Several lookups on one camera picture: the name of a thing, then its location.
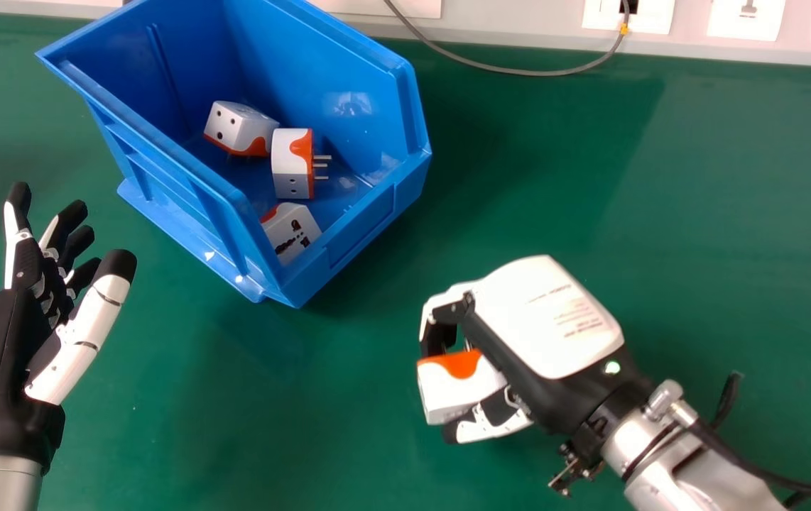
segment gray cable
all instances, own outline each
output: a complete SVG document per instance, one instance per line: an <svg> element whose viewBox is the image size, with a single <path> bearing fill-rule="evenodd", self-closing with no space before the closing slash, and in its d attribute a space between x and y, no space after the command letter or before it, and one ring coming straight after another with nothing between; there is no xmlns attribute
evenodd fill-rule
<svg viewBox="0 0 811 511"><path fill-rule="evenodd" d="M566 77L567 75L574 75L577 74L577 72L587 71L593 67L596 67L597 65L603 64L604 61L614 56L614 53L616 53L617 48L620 46L620 42L623 42L624 36L626 35L626 27L628 26L630 21L630 4L628 0L620 0L620 1L623 4L624 8L624 22L620 30L620 33L617 35L617 40L614 41L614 45L611 46L610 50L607 50L606 54L601 55L600 57L594 59L591 62L588 62L588 64L580 65L580 67L573 67L570 69L556 69L554 71L532 71L529 69L513 69L510 67L499 67L499 65L484 64L484 62L471 60L465 58L464 56L457 55L454 52L445 50L444 48L441 48L439 45L437 45L437 43L432 42L431 39L426 38L424 33L421 33L421 31L418 30L418 27L412 25L412 22L408 20L408 17L406 17L405 14L402 14L402 11L397 9L395 4L393 4L393 0L383 0L386 6L393 11L393 14L395 14L396 17L399 18L399 21L401 21L403 25L405 25L405 28L409 29L409 32L414 33L415 37L418 38L419 41L428 45L429 48L431 48L435 52L438 52L438 54L444 55L447 58L451 58L454 61L461 62L462 64L471 65L471 67L484 69L484 71L502 72L502 74L504 75L519 75L519 77Z"/></svg>

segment white wall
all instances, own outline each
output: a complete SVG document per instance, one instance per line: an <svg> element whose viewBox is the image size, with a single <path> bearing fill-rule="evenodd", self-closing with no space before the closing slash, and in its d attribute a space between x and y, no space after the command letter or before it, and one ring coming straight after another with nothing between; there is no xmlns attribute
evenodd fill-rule
<svg viewBox="0 0 811 511"><path fill-rule="evenodd" d="M65 12L62 2L71 4L73 13ZM96 17L113 9L111 4L120 3L120 0L0 0L0 12ZM708 38L705 32L711 4L712 0L676 0L670 35L631 33L621 51L811 65L811 0L788 0L776 42ZM423 18L415 22L432 39L440 41L606 49L616 33L583 29L583 7L584 0L442 0L440 19ZM392 17L358 14L340 17L369 35L410 36Z"/></svg>

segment green tabletop surface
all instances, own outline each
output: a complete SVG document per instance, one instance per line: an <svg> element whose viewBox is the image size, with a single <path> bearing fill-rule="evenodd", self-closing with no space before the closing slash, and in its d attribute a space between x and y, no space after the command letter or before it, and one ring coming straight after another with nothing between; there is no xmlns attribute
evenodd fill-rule
<svg viewBox="0 0 811 511"><path fill-rule="evenodd" d="M41 509L629 509L608 471L569 500L546 488L559 437L448 446L424 423L425 299L536 253L567 266L643 371L681 382L702 413L742 372L724 437L811 480L811 67L617 55L532 79L385 41L418 72L425 193L294 310L246 301L116 195L87 107L33 55L83 25L0 16L0 285L16 180L33 188L33 224L82 198L90 252L139 259L65 401ZM514 67L592 58L455 47Z"/></svg>

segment robotic arm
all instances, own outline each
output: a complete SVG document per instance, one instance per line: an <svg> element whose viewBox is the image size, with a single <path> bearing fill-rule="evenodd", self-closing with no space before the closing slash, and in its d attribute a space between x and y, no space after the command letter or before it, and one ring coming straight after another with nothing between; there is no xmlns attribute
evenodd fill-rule
<svg viewBox="0 0 811 511"><path fill-rule="evenodd" d="M87 207L65 207L39 241L28 185L4 204L5 287L0 291L0 511L32 511L61 445L61 403L87 371L121 311L136 270L113 250L74 268L93 243ZM78 294L85 288L79 304Z"/></svg>
<svg viewBox="0 0 811 511"><path fill-rule="evenodd" d="M460 328L463 348L448 351ZM655 385L639 372L616 320L548 256L431 297L419 343L426 422L455 444L531 424L570 437L559 450L565 468L549 483L565 497L606 464L639 511L781 511L811 497L811 483L752 465L714 432L739 375L708 424L678 383ZM779 502L769 485L795 494Z"/></svg>

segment storage bin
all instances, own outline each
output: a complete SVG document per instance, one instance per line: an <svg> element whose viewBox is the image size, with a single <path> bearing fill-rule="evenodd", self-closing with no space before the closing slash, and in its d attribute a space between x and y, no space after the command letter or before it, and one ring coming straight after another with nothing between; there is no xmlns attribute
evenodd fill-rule
<svg viewBox="0 0 811 511"><path fill-rule="evenodd" d="M254 302L301 307L421 194L428 131L406 59L304 0L135 0L38 52L87 101L119 194ZM282 265L268 159L202 133L215 100L314 130L323 231Z"/></svg>

